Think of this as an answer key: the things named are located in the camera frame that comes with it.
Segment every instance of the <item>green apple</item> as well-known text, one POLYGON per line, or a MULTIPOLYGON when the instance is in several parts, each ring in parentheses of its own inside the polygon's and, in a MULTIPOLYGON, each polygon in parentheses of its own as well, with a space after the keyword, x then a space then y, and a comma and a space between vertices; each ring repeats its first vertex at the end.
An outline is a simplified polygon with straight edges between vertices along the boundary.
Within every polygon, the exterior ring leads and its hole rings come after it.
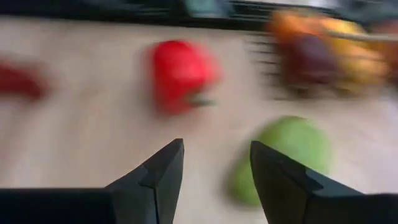
MULTIPOLYGON (((322 130, 305 118, 281 117, 267 125, 256 139, 321 174, 329 172, 330 142, 322 130)), ((251 173, 249 153, 241 159, 231 176, 231 191, 233 197, 242 203, 261 205, 251 173)))

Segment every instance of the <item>bell pepper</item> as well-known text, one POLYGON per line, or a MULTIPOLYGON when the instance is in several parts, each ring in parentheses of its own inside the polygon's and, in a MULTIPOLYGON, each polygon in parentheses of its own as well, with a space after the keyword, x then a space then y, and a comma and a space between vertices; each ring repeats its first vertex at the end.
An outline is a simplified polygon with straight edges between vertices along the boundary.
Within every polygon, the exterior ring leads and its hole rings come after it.
POLYGON ((157 45, 152 56, 153 91, 157 109, 178 114, 211 101, 202 93, 218 79, 215 64, 198 46, 181 40, 157 45))
POLYGON ((44 87, 33 70, 0 63, 0 95, 17 94, 38 99, 44 94, 44 87))

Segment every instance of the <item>table surface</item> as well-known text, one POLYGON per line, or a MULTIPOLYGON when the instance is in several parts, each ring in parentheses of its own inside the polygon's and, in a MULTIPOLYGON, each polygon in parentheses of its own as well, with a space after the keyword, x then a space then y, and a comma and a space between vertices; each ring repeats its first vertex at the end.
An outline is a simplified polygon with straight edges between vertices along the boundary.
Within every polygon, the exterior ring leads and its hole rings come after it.
POLYGON ((175 223, 265 223, 261 210, 231 203, 223 181, 256 130, 294 114, 333 141, 330 177, 366 193, 398 192, 396 100, 273 100, 245 32, 6 17, 0 30, 2 54, 42 62, 55 86, 33 104, 0 100, 1 187, 105 186, 183 138, 175 223), (217 59, 223 81, 209 92, 217 106, 169 119, 152 112, 145 56, 169 39, 217 59))

